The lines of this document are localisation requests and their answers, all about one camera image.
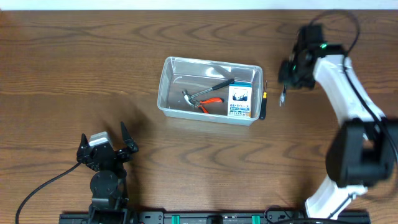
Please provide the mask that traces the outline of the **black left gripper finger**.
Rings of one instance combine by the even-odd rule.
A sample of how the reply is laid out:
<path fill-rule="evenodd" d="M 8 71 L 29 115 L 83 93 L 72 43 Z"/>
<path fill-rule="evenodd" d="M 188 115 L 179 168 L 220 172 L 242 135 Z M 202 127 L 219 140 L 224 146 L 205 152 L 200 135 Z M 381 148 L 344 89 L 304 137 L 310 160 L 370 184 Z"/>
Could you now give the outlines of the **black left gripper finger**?
<path fill-rule="evenodd" d="M 89 143 L 88 140 L 86 138 L 86 135 L 83 133 L 81 135 L 81 140 L 80 140 L 80 145 L 78 146 L 78 150 L 77 150 L 77 155 L 78 156 L 84 156 L 86 150 L 89 148 Z"/>
<path fill-rule="evenodd" d="M 129 134 L 129 131 L 127 130 L 125 124 L 123 121 L 121 121 L 121 134 L 122 134 L 122 139 L 124 144 L 126 145 L 126 148 L 131 152 L 135 153 L 139 151 L 139 147 L 136 144 L 135 140 L 131 137 Z"/>

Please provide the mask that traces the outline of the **silver combination wrench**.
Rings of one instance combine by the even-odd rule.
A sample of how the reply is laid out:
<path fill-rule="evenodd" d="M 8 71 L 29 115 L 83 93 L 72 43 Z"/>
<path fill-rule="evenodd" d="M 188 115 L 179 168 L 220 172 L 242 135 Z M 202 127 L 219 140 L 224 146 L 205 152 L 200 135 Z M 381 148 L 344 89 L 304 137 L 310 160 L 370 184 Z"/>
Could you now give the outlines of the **silver combination wrench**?
<path fill-rule="evenodd" d="M 285 104 L 286 91 L 287 91 L 287 85 L 284 85 L 283 89 L 282 89 L 282 93 L 279 97 L 279 106 L 280 107 L 284 106 L 284 104 Z"/>

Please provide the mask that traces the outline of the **black yellow screwdriver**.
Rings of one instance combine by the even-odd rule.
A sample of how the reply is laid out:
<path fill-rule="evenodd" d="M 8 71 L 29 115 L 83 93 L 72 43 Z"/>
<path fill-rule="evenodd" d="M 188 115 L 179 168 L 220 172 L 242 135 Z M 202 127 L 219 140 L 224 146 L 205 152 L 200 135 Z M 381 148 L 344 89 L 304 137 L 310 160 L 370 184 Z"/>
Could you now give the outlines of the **black yellow screwdriver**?
<path fill-rule="evenodd" d="M 264 84 L 264 91 L 262 95 L 261 110 L 259 113 L 259 119 L 264 120 L 266 118 L 266 108 L 267 108 L 267 81 Z"/>

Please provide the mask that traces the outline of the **blue white screwdriver box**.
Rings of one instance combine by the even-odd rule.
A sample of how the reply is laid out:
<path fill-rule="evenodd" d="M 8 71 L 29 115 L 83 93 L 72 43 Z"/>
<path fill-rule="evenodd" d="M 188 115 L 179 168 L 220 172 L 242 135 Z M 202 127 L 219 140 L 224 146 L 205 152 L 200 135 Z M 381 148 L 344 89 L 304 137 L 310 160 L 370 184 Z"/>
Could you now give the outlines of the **blue white screwdriver box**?
<path fill-rule="evenodd" d="M 228 116 L 251 117 L 252 85 L 245 82 L 234 82 L 229 85 Z"/>

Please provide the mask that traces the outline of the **small black handled hammer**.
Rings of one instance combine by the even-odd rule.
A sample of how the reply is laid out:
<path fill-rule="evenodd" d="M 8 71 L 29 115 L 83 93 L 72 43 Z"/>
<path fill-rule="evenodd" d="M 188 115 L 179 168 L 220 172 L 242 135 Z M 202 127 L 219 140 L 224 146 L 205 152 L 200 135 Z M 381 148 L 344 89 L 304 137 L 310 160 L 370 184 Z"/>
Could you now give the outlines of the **small black handled hammer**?
<path fill-rule="evenodd" d="M 209 93 L 211 91 L 215 91 L 215 90 L 224 88 L 224 87 L 229 86 L 230 84 L 233 84 L 233 83 L 234 83 L 234 79 L 229 79 L 229 80 L 226 80 L 226 81 L 224 81 L 222 83 L 219 83 L 219 84 L 217 84 L 217 85 L 215 85 L 215 86 L 213 86 L 211 88 L 208 88 L 206 90 L 200 91 L 200 92 L 198 92 L 196 94 L 193 94 L 193 95 L 190 95 L 187 90 L 183 90 L 182 94 L 183 94 L 183 97 L 184 97 L 185 101 L 190 106 L 199 106 L 200 103 L 197 100 L 195 100 L 196 97 L 198 97 L 200 95 L 204 95 L 205 93 Z"/>

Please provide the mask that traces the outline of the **red handled pliers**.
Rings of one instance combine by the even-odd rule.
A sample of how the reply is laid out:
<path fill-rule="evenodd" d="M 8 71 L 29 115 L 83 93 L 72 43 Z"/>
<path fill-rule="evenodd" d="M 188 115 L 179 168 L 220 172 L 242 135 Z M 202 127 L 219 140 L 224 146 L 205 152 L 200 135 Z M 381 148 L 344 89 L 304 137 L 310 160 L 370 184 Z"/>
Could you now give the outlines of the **red handled pliers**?
<path fill-rule="evenodd" d="M 205 105 L 213 104 L 213 103 L 224 103 L 224 99 L 222 98 L 210 98 L 207 100 L 195 101 L 194 107 L 198 108 L 201 112 L 208 114 L 209 112 L 206 110 Z"/>

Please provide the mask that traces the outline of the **clear plastic container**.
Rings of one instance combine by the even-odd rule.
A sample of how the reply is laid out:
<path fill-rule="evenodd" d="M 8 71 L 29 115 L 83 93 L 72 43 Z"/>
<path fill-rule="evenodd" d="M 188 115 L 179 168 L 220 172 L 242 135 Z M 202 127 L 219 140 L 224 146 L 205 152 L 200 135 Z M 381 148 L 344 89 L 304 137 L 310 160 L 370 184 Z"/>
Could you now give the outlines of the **clear plastic container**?
<path fill-rule="evenodd" d="M 224 99 L 224 103 L 205 105 L 208 114 L 190 106 L 183 97 L 183 90 L 193 95 L 229 79 L 252 85 L 250 118 L 228 116 L 229 86 L 195 98 L 197 101 Z M 259 118 L 262 87 L 262 68 L 257 65 L 168 57 L 160 78 L 157 106 L 168 117 L 249 126 Z"/>

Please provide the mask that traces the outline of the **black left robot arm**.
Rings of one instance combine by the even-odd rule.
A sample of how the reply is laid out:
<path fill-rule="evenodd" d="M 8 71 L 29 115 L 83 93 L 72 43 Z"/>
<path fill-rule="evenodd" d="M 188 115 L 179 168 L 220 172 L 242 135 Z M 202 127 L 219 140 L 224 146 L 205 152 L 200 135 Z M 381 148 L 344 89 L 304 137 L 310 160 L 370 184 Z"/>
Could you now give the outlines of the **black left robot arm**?
<path fill-rule="evenodd" d="M 121 123 L 121 134 L 125 147 L 115 150 L 105 131 L 89 139 L 81 135 L 76 160 L 95 171 L 90 182 L 93 194 L 89 206 L 88 223 L 137 223 L 137 213 L 127 207 L 127 171 L 124 163 L 132 160 L 139 151 L 136 142 Z"/>

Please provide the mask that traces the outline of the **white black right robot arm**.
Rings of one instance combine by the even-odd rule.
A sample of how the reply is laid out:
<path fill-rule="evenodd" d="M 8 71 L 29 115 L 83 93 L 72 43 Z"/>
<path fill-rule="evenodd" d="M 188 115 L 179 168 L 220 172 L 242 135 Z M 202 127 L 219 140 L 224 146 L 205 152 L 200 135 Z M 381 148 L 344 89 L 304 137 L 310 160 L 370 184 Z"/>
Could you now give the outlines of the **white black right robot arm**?
<path fill-rule="evenodd" d="M 292 55 L 281 63 L 284 88 L 313 89 L 319 83 L 339 122 L 326 154 L 327 176 L 305 201 L 305 218 L 335 222 L 368 188 L 392 175 L 397 163 L 397 120 L 387 119 L 366 93 L 348 51 L 323 38 L 320 24 L 299 29 Z"/>

